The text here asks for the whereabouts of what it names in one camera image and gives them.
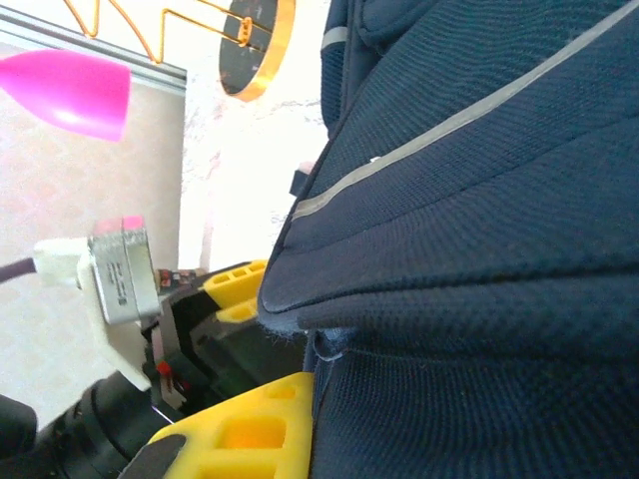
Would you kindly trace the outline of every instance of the pink lamp shade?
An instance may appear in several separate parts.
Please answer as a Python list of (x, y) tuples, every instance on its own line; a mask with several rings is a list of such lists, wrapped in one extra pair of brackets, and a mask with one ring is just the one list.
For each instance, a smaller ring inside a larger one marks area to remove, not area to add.
[(56, 127), (113, 142), (124, 133), (131, 71), (123, 65), (63, 50), (25, 52), (0, 60), (0, 87)]

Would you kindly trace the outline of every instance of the yellow robot part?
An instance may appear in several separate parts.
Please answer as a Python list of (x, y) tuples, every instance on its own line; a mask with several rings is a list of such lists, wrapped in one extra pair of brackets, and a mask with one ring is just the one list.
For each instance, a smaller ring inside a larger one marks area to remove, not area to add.
[(313, 375), (258, 387), (158, 432), (187, 438), (165, 479), (307, 479)]
[(206, 280), (202, 288), (220, 307), (216, 313), (219, 321), (243, 322), (258, 314), (258, 289), (266, 267), (265, 260), (256, 260)]

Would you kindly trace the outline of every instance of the cable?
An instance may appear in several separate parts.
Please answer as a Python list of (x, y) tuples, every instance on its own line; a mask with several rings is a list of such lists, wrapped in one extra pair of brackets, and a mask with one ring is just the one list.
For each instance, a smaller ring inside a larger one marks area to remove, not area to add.
[(12, 262), (0, 267), (0, 284), (25, 274), (31, 274), (36, 272), (36, 264), (33, 262), (32, 257), (20, 259), (19, 261)]

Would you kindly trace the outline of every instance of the backpack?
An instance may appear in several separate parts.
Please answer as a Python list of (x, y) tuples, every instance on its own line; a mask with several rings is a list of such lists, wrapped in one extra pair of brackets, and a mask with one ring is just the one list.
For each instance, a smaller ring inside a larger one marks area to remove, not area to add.
[(311, 477), (639, 477), (639, 1), (334, 0), (260, 319)]

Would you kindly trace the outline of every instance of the reflective stripe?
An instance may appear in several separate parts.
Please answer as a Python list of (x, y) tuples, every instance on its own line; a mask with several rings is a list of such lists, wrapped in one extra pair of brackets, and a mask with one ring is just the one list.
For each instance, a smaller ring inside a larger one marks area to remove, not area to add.
[(323, 39), (321, 40), (321, 49), (323, 50), (333, 43), (345, 42), (346, 38), (348, 38), (348, 29), (346, 27), (331, 28), (323, 35)]
[(356, 183), (370, 177), (371, 175), (374, 175), (381, 169), (392, 165), (399, 160), (409, 157), (419, 150), (432, 145), (445, 136), (490, 113), (491, 111), (505, 103), (507, 100), (514, 97), (517, 93), (521, 92), (523, 89), (541, 78), (543, 75), (548, 73), (550, 70), (560, 65), (562, 62), (569, 59), (574, 54), (583, 50), (590, 43), (600, 37), (603, 33), (610, 30), (618, 22), (620, 22), (626, 16), (636, 10), (637, 7), (639, 7), (639, 0), (632, 0), (624, 7), (620, 8), (619, 10), (603, 19), (590, 30), (577, 37), (573, 42), (559, 50), (556, 54), (543, 62), (541, 65), (538, 65), (536, 68), (519, 77), (517, 80), (509, 83), (505, 87), (500, 88), (496, 92), (471, 105), (465, 110), (462, 110), (461, 112), (453, 115), (436, 127), (432, 128), (422, 135), (419, 135), (418, 137), (412, 139), (408, 143), (405, 143), (404, 145), (393, 150), (387, 155), (378, 158), (372, 163), (367, 163), (366, 165), (353, 170), (337, 183), (335, 183), (328, 190), (326, 190), (324, 193), (314, 198), (300, 202), (293, 214), (293, 220), (301, 217), (306, 217), (308, 215), (312, 215), (315, 212), (318, 212), (342, 190), (355, 185)]

